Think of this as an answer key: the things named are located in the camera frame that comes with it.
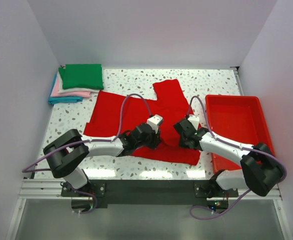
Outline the red t shirt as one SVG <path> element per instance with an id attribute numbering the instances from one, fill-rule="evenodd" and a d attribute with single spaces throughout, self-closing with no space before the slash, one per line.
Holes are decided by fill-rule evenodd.
<path id="1" fill-rule="evenodd" d="M 84 134 L 90 137 L 111 137 L 122 131 L 133 130 L 146 122 L 150 114 L 163 117 L 160 126 L 161 142 L 156 149 L 142 147 L 132 155 L 150 160 L 169 163 L 181 163 L 195 166 L 201 153 L 198 150 L 179 147 L 179 134 L 174 124 L 182 120 L 189 108 L 177 79 L 165 80 L 153 84 L 157 99 L 130 97 L 100 91 L 90 121 L 84 128 Z"/>

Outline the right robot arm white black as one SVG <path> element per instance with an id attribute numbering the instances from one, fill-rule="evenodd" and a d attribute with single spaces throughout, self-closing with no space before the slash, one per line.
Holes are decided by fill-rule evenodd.
<path id="1" fill-rule="evenodd" d="M 219 197 L 230 189 L 247 189 L 265 197 L 287 176 L 286 168 L 264 143 L 240 143 L 222 137 L 212 130 L 196 128 L 197 121 L 183 118 L 173 125 L 179 134 L 179 146 L 221 156 L 240 167 L 220 170 L 210 179 L 209 191 Z"/>

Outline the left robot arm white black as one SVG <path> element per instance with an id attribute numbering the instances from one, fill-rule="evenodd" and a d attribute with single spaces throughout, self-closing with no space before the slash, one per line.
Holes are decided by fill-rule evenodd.
<path id="1" fill-rule="evenodd" d="M 81 135 L 77 129 L 71 129 L 48 144 L 43 153 L 53 177 L 63 178 L 78 196 L 85 196 L 90 191 L 89 179 L 79 167 L 85 158 L 125 157 L 142 147 L 155 149 L 161 142 L 160 125 L 148 121 L 118 137 L 96 138 Z"/>

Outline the red plastic bin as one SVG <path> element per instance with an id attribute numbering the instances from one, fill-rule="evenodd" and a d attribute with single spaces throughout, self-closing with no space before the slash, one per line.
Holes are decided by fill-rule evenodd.
<path id="1" fill-rule="evenodd" d="M 214 133 L 240 143 L 264 143 L 275 153 L 258 97 L 207 95 L 205 103 Z"/>

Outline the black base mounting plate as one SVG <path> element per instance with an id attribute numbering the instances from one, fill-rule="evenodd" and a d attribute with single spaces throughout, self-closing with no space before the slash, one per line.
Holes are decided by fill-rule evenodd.
<path id="1" fill-rule="evenodd" d="M 237 189 L 221 190 L 210 180 L 91 179 L 79 190 L 61 182 L 61 196 L 71 198 L 71 208 L 84 213 L 109 205 L 191 205 L 225 210 Z"/>

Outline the green folded t shirt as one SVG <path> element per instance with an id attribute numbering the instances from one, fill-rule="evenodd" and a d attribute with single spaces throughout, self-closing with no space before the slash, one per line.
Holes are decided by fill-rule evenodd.
<path id="1" fill-rule="evenodd" d="M 103 90 L 103 68 L 101 64 L 66 64 L 59 67 L 63 89 L 84 88 Z"/>

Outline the teal folded t shirt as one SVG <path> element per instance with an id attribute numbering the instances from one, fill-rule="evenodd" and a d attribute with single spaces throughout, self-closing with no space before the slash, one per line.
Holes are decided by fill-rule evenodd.
<path id="1" fill-rule="evenodd" d="M 77 103 L 77 102 L 83 101 L 83 98 L 80 96 L 58 96 L 58 97 L 51 96 L 51 94 L 53 93 L 54 86 L 56 84 L 56 79 L 57 79 L 57 74 L 54 75 L 54 78 L 52 81 L 50 95 L 47 101 L 48 104 L 55 105 L 58 103 Z"/>

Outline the pink folded t shirt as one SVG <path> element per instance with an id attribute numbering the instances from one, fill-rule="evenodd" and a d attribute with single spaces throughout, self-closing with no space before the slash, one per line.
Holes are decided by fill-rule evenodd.
<path id="1" fill-rule="evenodd" d="M 53 88 L 50 93 L 50 97 L 81 97 L 89 98 L 91 93 L 89 91 L 72 91 L 59 93 L 60 77 L 56 74 L 53 80 Z"/>

